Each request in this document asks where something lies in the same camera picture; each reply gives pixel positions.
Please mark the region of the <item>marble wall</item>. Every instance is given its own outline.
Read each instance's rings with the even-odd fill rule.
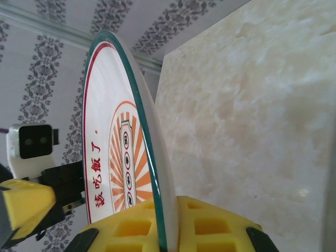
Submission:
[[[156,97],[179,195],[321,246],[336,113],[334,0],[252,0],[164,58]]]

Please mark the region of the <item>patterned wallpaper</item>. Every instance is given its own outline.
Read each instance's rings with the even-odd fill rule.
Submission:
[[[90,34],[118,33],[129,48],[157,59],[249,0],[8,0]]]
[[[133,50],[163,58],[248,0],[8,0],[29,12],[96,34],[118,33]],[[42,122],[60,129],[54,148],[57,165],[81,160],[82,85],[87,49],[25,30],[0,17],[0,128]],[[143,72],[155,98],[159,77]],[[7,164],[5,135],[0,134],[0,162]],[[63,251],[87,225],[85,206],[35,241],[11,252]]]

